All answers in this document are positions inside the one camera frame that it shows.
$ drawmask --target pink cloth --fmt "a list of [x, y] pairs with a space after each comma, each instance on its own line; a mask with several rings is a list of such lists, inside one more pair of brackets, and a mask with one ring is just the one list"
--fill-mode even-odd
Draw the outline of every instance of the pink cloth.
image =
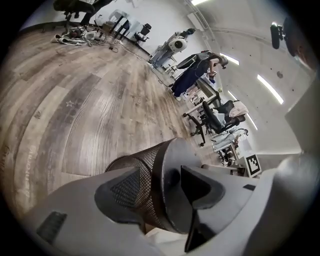
[[241, 101], [234, 102], [233, 105], [234, 108], [231, 109], [229, 117], [235, 118], [249, 113], [247, 107]]

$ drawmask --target ceiling light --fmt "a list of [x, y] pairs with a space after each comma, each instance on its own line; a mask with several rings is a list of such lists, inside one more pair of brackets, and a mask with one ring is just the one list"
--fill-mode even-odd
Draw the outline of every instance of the ceiling light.
[[258, 80], [264, 84], [265, 87], [273, 94], [273, 96], [278, 100], [280, 104], [284, 103], [284, 100], [280, 97], [280, 95], [276, 92], [276, 90], [258, 74]]
[[231, 93], [231, 91], [228, 90], [228, 93], [231, 95], [231, 97], [232, 97], [235, 101], [237, 101], [237, 98]]
[[237, 65], [239, 66], [239, 61], [237, 61], [236, 59], [231, 58], [230, 56], [225, 55], [225, 54], [223, 54], [223, 53], [220, 53], [220, 55], [226, 57], [229, 61], [231, 61], [231, 62], [233, 62], [234, 64], [237, 64]]
[[192, 3], [194, 6], [196, 6], [196, 5], [201, 4], [201, 3], [203, 3], [203, 2], [206, 2], [206, 1], [208, 1], [208, 0], [193, 0], [193, 1], [191, 1], [191, 3]]
[[246, 114], [246, 115], [247, 115], [247, 117], [250, 119], [250, 121], [251, 121], [251, 123], [253, 124], [254, 128], [255, 128], [256, 130], [258, 130], [258, 127], [256, 126], [256, 124], [255, 124], [255, 122], [253, 121], [253, 119], [251, 118], [251, 116], [250, 116], [249, 114]]

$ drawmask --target wooden floor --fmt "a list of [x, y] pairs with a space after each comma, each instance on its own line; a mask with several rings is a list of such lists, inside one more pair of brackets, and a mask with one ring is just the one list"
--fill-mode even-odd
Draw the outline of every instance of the wooden floor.
[[21, 36], [1, 67], [1, 188], [19, 218], [60, 186], [174, 137], [217, 163], [148, 65], [121, 47], [50, 43], [55, 33]]

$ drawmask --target dark blue pants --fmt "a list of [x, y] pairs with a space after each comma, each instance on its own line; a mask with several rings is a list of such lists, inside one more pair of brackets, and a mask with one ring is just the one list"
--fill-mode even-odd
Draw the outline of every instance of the dark blue pants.
[[195, 65], [191, 65], [178, 79], [175, 81], [172, 91], [175, 97], [188, 90], [194, 83], [205, 73], [205, 71], [197, 70]]

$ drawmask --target ceiling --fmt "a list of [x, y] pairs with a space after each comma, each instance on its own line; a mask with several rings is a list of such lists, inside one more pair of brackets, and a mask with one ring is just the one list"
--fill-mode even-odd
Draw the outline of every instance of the ceiling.
[[[282, 44], [271, 44], [270, 25], [282, 24], [286, 14], [269, 0], [208, 0], [196, 6], [209, 24], [219, 50], [240, 62], [220, 70], [223, 91], [231, 91], [248, 108], [258, 130], [250, 121], [248, 140], [258, 152], [293, 153], [300, 150], [285, 120], [290, 107], [303, 95], [313, 73], [292, 58]], [[283, 98], [281, 105], [257, 79], [261, 75]]]

